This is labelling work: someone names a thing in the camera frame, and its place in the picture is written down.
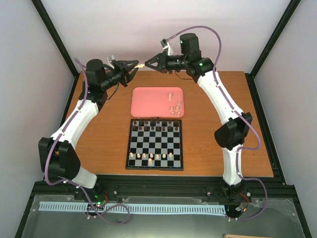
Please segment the black white chess board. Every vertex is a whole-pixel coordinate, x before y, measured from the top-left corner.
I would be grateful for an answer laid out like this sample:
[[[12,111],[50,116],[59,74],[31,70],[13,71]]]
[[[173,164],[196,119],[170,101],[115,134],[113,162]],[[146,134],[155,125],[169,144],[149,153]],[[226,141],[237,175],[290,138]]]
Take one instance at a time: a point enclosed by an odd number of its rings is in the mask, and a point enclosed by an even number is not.
[[[133,120],[137,121],[137,131],[133,131]],[[177,119],[141,119],[143,126],[139,126],[140,119],[130,121],[130,131],[127,147],[125,168],[127,170],[171,170],[183,171],[182,121]],[[153,154],[153,164],[148,164],[150,154]]]

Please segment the black aluminium frame post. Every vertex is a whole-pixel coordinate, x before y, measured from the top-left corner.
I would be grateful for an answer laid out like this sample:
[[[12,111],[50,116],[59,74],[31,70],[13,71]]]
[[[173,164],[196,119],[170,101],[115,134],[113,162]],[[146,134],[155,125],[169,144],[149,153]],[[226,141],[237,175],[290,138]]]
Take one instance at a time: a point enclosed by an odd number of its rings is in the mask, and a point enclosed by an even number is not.
[[[71,74],[76,77],[79,75],[59,33],[57,32],[44,4],[41,0],[31,0],[33,6],[35,7],[37,13],[39,14],[42,22],[44,23],[46,29],[48,30],[52,40],[54,41],[55,45],[57,46],[61,56],[63,57],[67,67],[69,68]]]

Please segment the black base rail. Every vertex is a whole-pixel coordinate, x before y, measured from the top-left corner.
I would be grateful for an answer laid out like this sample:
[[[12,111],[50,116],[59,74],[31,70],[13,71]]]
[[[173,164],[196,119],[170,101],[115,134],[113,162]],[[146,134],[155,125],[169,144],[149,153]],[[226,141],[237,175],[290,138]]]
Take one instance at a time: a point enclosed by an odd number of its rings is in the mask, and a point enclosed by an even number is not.
[[[251,194],[251,199],[291,199],[299,203],[295,187],[284,184],[279,178],[263,178],[265,188],[257,181],[246,181],[242,193]],[[120,202],[130,196],[140,197],[191,197],[219,204],[238,204],[243,201],[241,193],[226,198],[221,191],[219,177],[177,176],[120,176],[99,175],[95,188],[89,189],[91,199],[105,193],[110,201]]]

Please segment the pink plastic tray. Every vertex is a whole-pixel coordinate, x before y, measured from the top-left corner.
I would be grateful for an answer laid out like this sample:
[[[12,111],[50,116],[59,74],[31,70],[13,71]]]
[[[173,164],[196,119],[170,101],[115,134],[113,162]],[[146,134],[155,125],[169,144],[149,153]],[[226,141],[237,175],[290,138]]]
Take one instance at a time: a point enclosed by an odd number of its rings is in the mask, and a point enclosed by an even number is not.
[[[131,116],[135,118],[172,118],[170,107],[177,117],[176,106],[180,105],[180,117],[184,116],[183,90],[179,87],[136,87],[132,93]]]

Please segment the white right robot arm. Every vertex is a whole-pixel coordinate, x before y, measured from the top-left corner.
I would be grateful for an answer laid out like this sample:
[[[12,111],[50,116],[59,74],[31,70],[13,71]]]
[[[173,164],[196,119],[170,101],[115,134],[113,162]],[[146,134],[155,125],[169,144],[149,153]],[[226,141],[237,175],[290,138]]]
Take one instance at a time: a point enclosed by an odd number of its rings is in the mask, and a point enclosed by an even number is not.
[[[222,83],[216,63],[202,57],[199,39],[194,33],[180,36],[181,54],[174,55],[168,39],[161,40],[162,53],[145,62],[146,67],[161,73],[184,70],[206,93],[220,118],[221,127],[214,137],[222,148],[224,172],[221,191],[226,199],[232,199],[243,188],[241,148],[249,132],[253,117],[234,102]]]

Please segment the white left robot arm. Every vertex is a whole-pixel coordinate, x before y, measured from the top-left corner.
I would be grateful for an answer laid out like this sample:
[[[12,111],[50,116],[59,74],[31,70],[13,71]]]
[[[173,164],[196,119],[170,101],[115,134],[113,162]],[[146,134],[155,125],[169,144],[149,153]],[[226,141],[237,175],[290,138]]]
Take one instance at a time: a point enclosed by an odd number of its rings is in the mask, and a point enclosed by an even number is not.
[[[127,86],[140,68],[138,60],[110,59],[103,63],[92,59],[85,66],[80,64],[84,81],[76,106],[62,126],[49,138],[41,138],[38,143],[41,169],[47,184],[55,185],[50,176],[60,179],[56,183],[70,183],[86,188],[91,199],[99,199],[103,187],[96,183],[97,176],[81,165],[75,148],[90,121],[101,111],[111,97],[107,90],[111,87]]]

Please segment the black right frame post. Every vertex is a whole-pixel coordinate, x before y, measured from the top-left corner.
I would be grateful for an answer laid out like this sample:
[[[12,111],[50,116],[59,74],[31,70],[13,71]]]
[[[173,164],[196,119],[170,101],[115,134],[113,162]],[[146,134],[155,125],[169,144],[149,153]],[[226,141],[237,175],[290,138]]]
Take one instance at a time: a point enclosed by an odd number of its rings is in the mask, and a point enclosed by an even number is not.
[[[289,20],[291,19],[292,15],[294,14],[295,10],[297,9],[298,5],[300,4],[301,0],[291,0],[286,9],[284,10],[279,22],[275,26],[271,36],[269,37],[265,47],[263,48],[259,58],[257,59],[254,67],[250,72],[250,78],[254,80],[260,71],[261,67],[263,66],[265,60],[267,59],[270,51],[273,49],[275,43],[281,36],[283,30],[287,26]]]

